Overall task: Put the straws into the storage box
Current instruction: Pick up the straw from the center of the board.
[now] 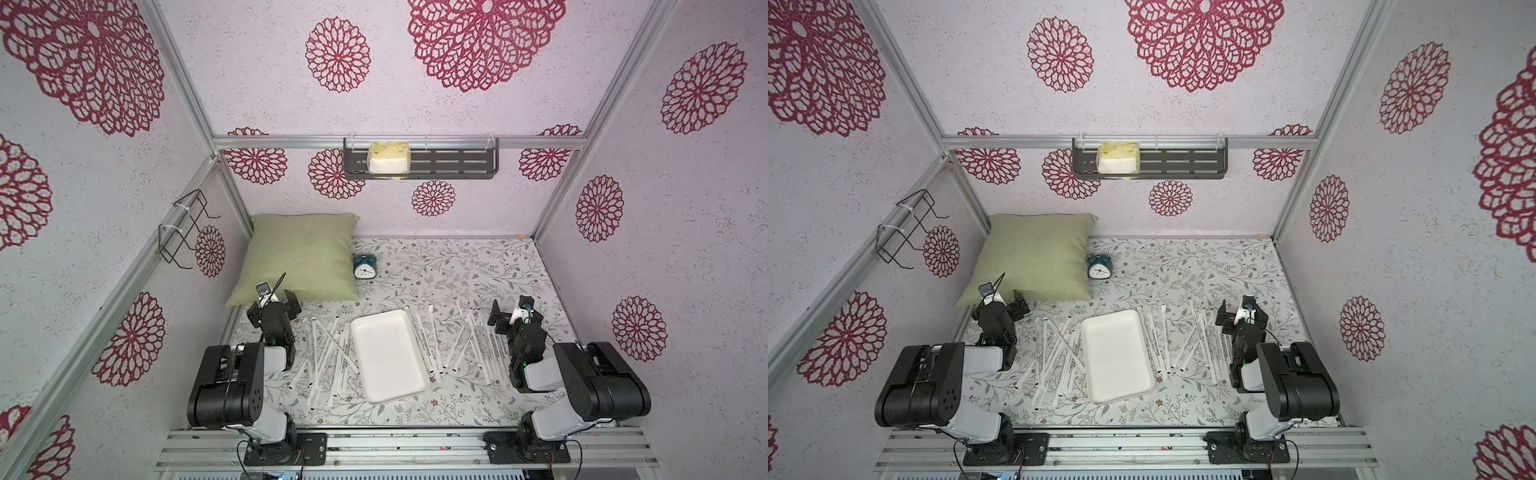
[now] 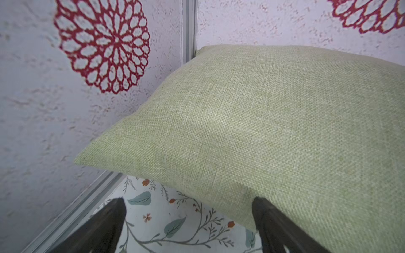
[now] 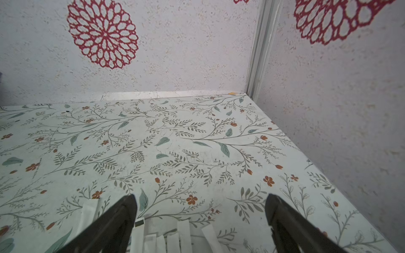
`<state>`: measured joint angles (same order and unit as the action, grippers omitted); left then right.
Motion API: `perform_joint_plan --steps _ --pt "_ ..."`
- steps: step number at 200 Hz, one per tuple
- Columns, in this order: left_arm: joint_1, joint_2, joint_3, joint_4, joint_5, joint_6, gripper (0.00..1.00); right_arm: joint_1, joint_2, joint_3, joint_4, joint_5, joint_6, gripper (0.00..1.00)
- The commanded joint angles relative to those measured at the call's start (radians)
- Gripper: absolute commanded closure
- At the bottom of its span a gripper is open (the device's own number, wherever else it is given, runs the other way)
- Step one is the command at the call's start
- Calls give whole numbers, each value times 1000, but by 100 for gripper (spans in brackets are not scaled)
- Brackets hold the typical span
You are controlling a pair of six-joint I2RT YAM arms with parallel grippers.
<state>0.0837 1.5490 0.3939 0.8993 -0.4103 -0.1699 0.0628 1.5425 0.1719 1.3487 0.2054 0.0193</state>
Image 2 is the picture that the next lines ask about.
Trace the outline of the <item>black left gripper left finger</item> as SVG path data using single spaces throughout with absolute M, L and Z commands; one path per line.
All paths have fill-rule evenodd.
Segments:
M 126 214 L 124 199 L 113 199 L 50 252 L 114 253 Z

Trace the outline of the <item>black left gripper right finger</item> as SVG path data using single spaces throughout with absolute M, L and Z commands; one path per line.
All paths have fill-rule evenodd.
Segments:
M 264 253 L 328 253 L 290 218 L 263 197 L 255 197 L 252 214 Z

